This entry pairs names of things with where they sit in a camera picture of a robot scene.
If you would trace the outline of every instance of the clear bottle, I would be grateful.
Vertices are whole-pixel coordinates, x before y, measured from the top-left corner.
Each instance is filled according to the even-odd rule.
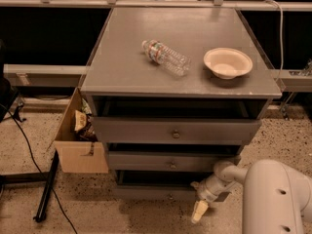
[[[170,49],[159,41],[143,41],[142,47],[149,58],[174,75],[184,76],[190,68],[190,58]]]

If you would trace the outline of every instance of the speckled floor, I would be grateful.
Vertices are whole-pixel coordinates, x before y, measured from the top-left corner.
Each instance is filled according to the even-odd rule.
[[[64,103],[38,102],[26,105],[21,123],[29,138],[34,158],[43,171],[51,164],[56,134]],[[263,124],[242,153],[240,167],[271,158],[284,162],[312,176],[312,125],[306,111],[299,106],[289,110],[285,121],[272,106]],[[0,124],[0,174],[37,172],[26,142],[15,123]],[[242,187],[238,185],[223,203],[214,203],[201,222],[190,222],[193,203],[177,201],[123,201],[112,196],[112,175],[64,174],[60,168],[55,190],[78,233],[241,233]],[[0,233],[74,233],[52,196],[47,219],[36,223],[32,218],[41,199],[42,183],[7,185],[0,199]],[[305,224],[312,233],[312,224]]]

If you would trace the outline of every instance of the white bowl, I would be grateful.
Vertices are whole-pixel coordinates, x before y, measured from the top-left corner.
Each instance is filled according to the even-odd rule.
[[[233,79],[249,73],[253,68],[253,62],[246,54],[228,48],[217,48],[206,52],[204,63],[215,76],[221,79]]]

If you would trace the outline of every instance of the robotic hand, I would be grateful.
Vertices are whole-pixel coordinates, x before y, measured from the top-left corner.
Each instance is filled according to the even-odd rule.
[[[191,184],[200,198],[192,222],[236,182],[244,186],[243,234],[303,234],[302,220],[312,222],[312,179],[274,160],[260,160],[248,170],[216,163],[213,175]]]

